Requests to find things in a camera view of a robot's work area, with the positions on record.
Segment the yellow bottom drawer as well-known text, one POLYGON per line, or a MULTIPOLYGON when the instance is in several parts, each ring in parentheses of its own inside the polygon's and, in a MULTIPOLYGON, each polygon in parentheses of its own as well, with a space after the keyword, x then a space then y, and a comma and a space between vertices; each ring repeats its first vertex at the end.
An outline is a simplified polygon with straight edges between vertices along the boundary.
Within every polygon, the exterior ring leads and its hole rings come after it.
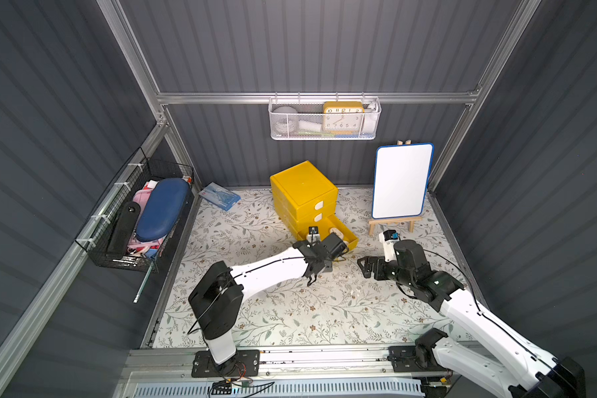
POLYGON ((354 250, 358 245, 358 238, 356 235, 347 228, 335 215, 323 218, 319 222, 311 222, 306 227, 300 229, 295 235, 298 240, 306 240, 310 237, 310 227, 317 227, 320 239, 323 240, 325 237, 334 233, 337 235, 343 243, 348 247, 348 250, 354 250))

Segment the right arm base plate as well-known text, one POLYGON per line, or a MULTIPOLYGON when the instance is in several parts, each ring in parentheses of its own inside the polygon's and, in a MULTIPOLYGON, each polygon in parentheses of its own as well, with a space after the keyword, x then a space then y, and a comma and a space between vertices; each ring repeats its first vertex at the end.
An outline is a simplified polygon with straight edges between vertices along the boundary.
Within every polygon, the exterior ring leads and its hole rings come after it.
POLYGON ((389 347, 387 361, 391 363, 395 373, 438 371, 441 369, 431 350, 418 345, 389 347))

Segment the yellow three-drawer cabinet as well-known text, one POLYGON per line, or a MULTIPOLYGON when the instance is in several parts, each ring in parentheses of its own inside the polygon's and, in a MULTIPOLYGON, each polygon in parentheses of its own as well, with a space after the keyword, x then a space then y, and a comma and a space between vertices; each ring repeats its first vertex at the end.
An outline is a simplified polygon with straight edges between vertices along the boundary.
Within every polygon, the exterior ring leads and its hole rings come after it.
POLYGON ((334 215, 338 188, 310 161, 270 177, 275 210, 297 240, 334 215))

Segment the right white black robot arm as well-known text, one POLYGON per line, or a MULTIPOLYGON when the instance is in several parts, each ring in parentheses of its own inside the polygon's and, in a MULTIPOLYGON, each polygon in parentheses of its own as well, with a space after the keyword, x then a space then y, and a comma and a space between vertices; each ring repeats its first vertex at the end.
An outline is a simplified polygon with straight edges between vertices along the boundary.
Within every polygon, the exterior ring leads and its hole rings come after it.
POLYGON ((476 353, 432 328, 416 339, 422 368, 456 371, 497 397, 584 397, 585 371, 572 358, 558 359, 484 308, 451 274, 433 270, 426 250, 413 240, 388 240, 382 256, 365 256, 358 266, 367 279, 389 280, 451 319, 490 354, 476 353))

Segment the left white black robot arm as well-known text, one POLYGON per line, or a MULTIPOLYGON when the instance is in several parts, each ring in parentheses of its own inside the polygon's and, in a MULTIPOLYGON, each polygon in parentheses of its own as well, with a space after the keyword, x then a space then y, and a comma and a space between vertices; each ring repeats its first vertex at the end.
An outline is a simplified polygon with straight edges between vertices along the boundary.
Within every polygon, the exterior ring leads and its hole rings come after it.
POLYGON ((312 285, 318 275, 348 252, 348 246, 332 233, 323 240, 301 240, 271 257, 250 264, 229 266, 219 261, 210 266, 188 296, 211 359, 222 366, 236 359, 232 338, 240 307, 251 297, 288 280, 305 278, 312 285))

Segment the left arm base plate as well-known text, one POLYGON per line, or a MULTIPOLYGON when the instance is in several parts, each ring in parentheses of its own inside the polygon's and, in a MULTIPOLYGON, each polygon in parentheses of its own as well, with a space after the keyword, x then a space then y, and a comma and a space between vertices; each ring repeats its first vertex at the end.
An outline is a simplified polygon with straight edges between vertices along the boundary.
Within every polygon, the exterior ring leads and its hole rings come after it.
POLYGON ((209 351, 195 354, 192 378, 240 378, 257 376, 260 368, 260 354, 258 350, 237 350, 235 355, 225 363, 215 363, 209 351))

